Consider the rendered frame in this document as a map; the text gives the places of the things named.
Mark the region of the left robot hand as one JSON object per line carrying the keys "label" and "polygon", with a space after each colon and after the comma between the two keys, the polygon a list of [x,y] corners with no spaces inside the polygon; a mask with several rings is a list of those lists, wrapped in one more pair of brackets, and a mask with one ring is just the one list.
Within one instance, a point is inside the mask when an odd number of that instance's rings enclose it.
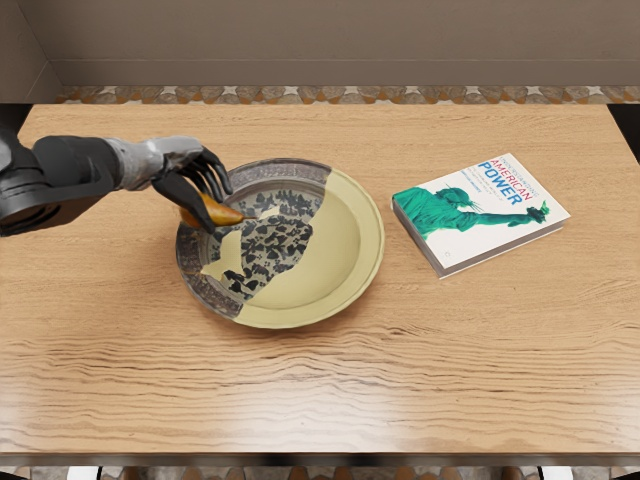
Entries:
{"label": "left robot hand", "polygon": [[149,186],[189,212],[205,231],[216,225],[202,196],[220,202],[233,192],[220,159],[190,136],[158,137],[141,142],[108,138],[121,167],[120,189],[138,191]]}

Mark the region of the orange yellow pear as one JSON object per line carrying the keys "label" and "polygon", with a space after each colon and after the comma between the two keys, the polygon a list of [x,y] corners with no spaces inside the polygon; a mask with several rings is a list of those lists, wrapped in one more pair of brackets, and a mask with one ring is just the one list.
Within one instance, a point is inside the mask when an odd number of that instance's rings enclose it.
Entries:
{"label": "orange yellow pear", "polygon": [[[216,226],[232,226],[247,220],[247,217],[242,213],[229,208],[228,206],[218,203],[211,196],[200,193],[204,205],[207,210],[207,214]],[[179,213],[183,222],[193,228],[200,228],[201,225],[198,220],[189,213],[186,209],[180,207]]]}

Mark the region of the cream plate with dark pattern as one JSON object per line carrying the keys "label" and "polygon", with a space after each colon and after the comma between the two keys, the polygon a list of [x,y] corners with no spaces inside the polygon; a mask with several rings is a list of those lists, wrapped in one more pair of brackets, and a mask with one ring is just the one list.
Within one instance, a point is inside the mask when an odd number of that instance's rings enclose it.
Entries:
{"label": "cream plate with dark pattern", "polygon": [[384,252],[375,202],[343,172],[302,159],[230,171],[226,203],[247,215],[213,234],[181,224],[180,273],[207,308],[238,324],[309,325],[348,307],[373,281]]}

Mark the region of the white book with green statue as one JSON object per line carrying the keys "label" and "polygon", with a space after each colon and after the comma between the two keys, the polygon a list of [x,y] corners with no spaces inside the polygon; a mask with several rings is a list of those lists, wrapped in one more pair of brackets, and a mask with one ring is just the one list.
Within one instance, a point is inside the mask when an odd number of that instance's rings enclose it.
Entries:
{"label": "white book with green statue", "polygon": [[397,192],[391,206],[440,278],[548,235],[570,218],[510,153]]}

